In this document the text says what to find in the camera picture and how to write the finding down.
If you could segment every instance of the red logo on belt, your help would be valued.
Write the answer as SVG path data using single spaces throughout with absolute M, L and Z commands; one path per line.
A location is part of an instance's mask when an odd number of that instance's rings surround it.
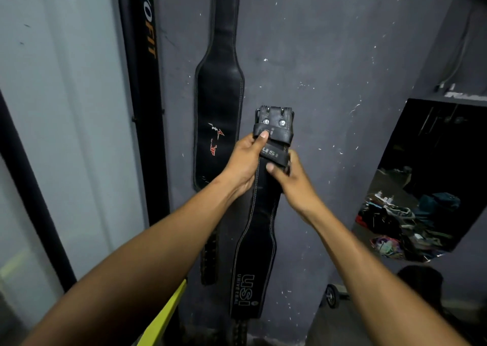
M 216 139 L 218 140 L 220 138 L 220 135 L 224 136 L 222 130 L 220 128 L 216 128 L 214 125 L 211 123 L 208 123 L 211 126 L 211 129 L 214 129 L 216 131 Z M 215 156 L 215 151 L 216 151 L 216 145 L 213 146 L 213 139 L 210 141 L 210 152 L 211 155 Z

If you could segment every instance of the black leather belt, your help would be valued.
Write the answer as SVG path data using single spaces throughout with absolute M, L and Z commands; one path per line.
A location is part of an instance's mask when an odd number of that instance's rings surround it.
M 290 107 L 261 106 L 256 111 L 254 137 L 268 130 L 269 139 L 260 152 L 247 226 L 235 250 L 230 315 L 236 320 L 260 318 L 262 313 L 276 254 L 274 219 L 282 192 L 265 165 L 272 161 L 287 172 L 293 118 Z
M 245 79 L 235 52 L 239 0 L 212 0 L 210 43 L 195 75 L 194 172 L 196 190 L 219 175 L 232 154 L 240 130 Z M 201 257 L 201 281 L 218 277 L 218 228 Z

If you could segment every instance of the person's right hand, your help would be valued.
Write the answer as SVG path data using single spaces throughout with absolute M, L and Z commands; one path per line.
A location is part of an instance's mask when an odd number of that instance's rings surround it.
M 272 163 L 267 163 L 265 168 L 283 187 L 289 205 L 309 223 L 309 214 L 323 203 L 304 172 L 297 153 L 289 150 L 289 155 L 291 156 L 289 176 Z

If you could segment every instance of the person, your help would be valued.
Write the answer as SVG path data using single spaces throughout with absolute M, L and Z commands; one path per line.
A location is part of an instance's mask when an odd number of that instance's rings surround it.
M 238 141 L 218 177 L 85 275 L 23 346 L 118 345 L 137 339 L 185 278 L 227 208 L 251 188 L 268 133 L 260 136 Z M 371 340 L 380 346 L 467 345 L 331 213 L 297 153 L 289 153 L 289 176 L 271 163 L 266 169 L 281 184 L 289 205 L 320 235 Z

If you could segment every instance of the black pole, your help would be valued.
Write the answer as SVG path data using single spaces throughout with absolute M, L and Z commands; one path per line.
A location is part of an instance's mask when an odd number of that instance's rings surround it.
M 149 225 L 169 214 L 154 0 L 118 0 Z
M 0 155 L 14 180 L 32 225 L 44 246 L 47 257 L 58 275 L 64 292 L 75 283 L 76 277 L 59 239 L 46 202 L 29 164 L 27 154 L 0 91 Z

